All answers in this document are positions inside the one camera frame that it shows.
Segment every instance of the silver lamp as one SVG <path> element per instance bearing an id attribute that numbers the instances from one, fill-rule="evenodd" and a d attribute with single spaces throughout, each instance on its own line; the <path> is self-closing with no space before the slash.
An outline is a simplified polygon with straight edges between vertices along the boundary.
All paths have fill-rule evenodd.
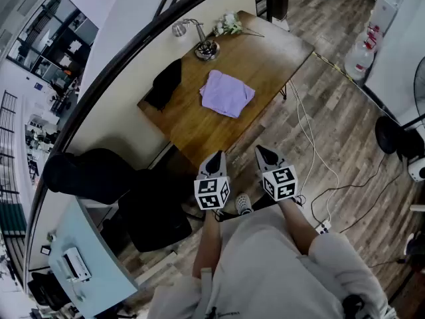
<path id="1" fill-rule="evenodd" d="M 173 35 L 175 37 L 181 37 L 184 35 L 187 32 L 186 26 L 190 23 L 196 26 L 199 36 L 199 44 L 195 49 L 195 55 L 203 61 L 212 60 L 218 57 L 218 54 L 220 53 L 220 46 L 214 40 L 210 41 L 205 37 L 204 31 L 201 27 L 203 24 L 195 19 L 183 19 L 182 21 L 174 23 L 171 27 Z"/>

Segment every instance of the purple cloth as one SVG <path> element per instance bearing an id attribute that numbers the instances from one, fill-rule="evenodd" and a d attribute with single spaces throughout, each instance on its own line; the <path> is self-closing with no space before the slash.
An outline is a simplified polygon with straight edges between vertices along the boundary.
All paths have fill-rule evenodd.
<path id="1" fill-rule="evenodd" d="M 211 70 L 207 83 L 199 90 L 202 106 L 219 114 L 237 118 L 254 97 L 255 90 L 239 79 Z"/>

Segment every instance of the power outlet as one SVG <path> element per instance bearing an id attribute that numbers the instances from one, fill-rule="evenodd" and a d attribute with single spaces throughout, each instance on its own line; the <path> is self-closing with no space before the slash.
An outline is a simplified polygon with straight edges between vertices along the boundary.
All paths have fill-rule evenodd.
<path id="1" fill-rule="evenodd" d="M 319 224 L 315 229 L 319 234 L 328 233 L 331 228 L 331 223 L 329 220 L 324 220 L 321 224 Z"/>

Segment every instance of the floor plank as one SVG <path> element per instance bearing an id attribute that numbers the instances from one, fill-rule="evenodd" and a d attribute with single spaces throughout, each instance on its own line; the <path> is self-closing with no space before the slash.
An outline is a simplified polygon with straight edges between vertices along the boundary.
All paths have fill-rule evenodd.
<path id="1" fill-rule="evenodd" d="M 343 67 L 345 55 L 362 31 L 373 5 L 371 0 L 290 0 L 287 20 L 292 33 L 314 44 L 317 53 Z M 316 148 L 338 174 L 340 185 L 366 182 L 383 159 L 377 176 L 366 187 L 343 189 L 330 199 L 334 231 L 341 231 L 364 215 L 384 186 L 403 171 L 381 195 L 372 211 L 345 232 L 369 266 L 397 259 L 402 254 L 408 234 L 421 225 L 422 216 L 408 208 L 422 184 L 413 183 L 396 156 L 384 157 L 379 150 L 374 126 L 381 111 L 343 75 L 313 55 L 293 77 L 293 82 L 303 100 Z M 299 180 L 302 182 L 307 176 L 313 149 L 298 124 L 297 103 L 289 86 L 287 93 L 287 100 L 278 94 L 228 152 L 231 199 L 241 191 L 247 192 L 253 202 L 263 195 L 254 155 L 257 144 L 279 148 L 296 166 Z M 299 109 L 301 124 L 307 129 L 306 117 L 301 107 Z M 335 184 L 335 176 L 316 157 L 303 189 L 307 199 L 304 213 L 312 224 L 317 222 L 311 214 L 311 201 Z M 314 203 L 315 216 L 320 220 L 327 216 L 327 196 L 329 193 Z M 197 212 L 193 200 L 183 207 Z M 230 200 L 226 208 L 234 211 L 233 207 L 234 203 Z M 201 224 L 192 220 L 191 224 L 194 234 L 173 247 L 179 254 L 178 261 L 157 273 L 143 291 L 129 298 L 128 306 L 136 311 L 146 310 L 158 284 L 171 284 L 180 275 L 190 274 L 201 235 Z M 159 257 L 166 255 L 167 249 L 150 257 L 155 254 Z M 121 259 L 137 276 L 146 268 L 143 266 L 149 263 L 150 258 L 147 253 L 136 252 L 130 245 Z M 373 271 L 391 296 L 408 274 L 409 267 L 390 264 L 375 267 Z"/>

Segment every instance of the white t-shirt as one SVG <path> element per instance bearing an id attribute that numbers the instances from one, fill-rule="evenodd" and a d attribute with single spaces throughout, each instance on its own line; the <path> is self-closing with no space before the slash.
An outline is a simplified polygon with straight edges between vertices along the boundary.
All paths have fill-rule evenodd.
<path id="1" fill-rule="evenodd" d="M 340 299 L 301 263 L 277 206 L 225 221 L 222 238 L 206 318 L 211 311 L 212 318 L 344 318 Z M 373 318 L 384 314 L 386 296 L 345 236 L 318 236 L 309 259 L 349 294 L 361 296 Z M 148 319 L 192 318 L 200 299 L 201 281 L 184 276 L 172 287 L 157 288 Z"/>

